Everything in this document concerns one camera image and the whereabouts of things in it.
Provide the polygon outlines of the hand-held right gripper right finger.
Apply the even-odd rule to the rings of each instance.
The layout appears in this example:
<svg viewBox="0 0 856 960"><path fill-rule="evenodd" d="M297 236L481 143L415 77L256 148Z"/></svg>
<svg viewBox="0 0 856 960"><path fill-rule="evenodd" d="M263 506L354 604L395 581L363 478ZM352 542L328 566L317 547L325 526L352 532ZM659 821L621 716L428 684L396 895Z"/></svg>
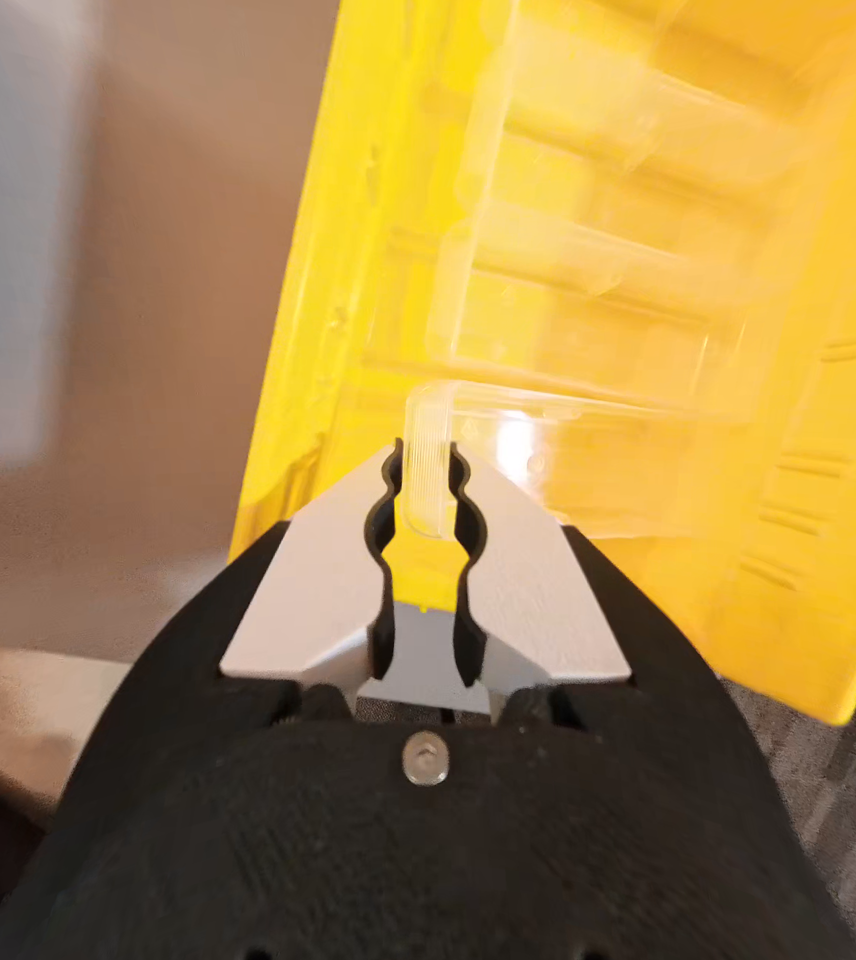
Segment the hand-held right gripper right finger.
<svg viewBox="0 0 856 960"><path fill-rule="evenodd" d="M472 451L450 445L458 576L453 650L495 723L520 690L620 684L633 671L554 516Z"/></svg>

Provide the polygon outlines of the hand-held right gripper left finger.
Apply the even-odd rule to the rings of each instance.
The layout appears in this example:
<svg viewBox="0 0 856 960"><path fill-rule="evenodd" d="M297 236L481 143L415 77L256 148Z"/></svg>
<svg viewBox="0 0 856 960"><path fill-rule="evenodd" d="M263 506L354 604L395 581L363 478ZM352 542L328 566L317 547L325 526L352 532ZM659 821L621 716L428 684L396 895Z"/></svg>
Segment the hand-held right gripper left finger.
<svg viewBox="0 0 856 960"><path fill-rule="evenodd" d="M219 663L233 679L329 685L348 702L395 651L393 575L403 442L397 438L297 511Z"/></svg>

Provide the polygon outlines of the clear plastic parts drawer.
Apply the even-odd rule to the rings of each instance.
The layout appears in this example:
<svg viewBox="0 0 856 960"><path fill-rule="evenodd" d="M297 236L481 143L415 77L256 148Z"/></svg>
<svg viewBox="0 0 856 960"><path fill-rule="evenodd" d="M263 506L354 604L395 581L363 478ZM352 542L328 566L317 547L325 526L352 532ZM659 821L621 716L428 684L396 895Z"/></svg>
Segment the clear plastic parts drawer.
<svg viewBox="0 0 856 960"><path fill-rule="evenodd" d="M402 516L454 537L453 446L594 539L690 536L710 426L673 411L470 381L413 390L403 435Z"/></svg>

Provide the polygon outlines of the yellow plastic shelf bin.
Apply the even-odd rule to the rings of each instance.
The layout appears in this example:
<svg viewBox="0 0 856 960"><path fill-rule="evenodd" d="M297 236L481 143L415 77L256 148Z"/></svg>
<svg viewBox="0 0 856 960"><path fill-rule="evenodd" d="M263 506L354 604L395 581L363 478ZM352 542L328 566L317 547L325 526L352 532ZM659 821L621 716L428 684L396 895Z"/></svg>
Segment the yellow plastic shelf bin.
<svg viewBox="0 0 856 960"><path fill-rule="evenodd" d="M405 429L410 394L469 381L709 426L687 536L594 538L723 677L821 721L856 707L856 2L802 2L814 152L791 274L737 416L508 382L426 343L503 2L340 2L229 557Z"/></svg>

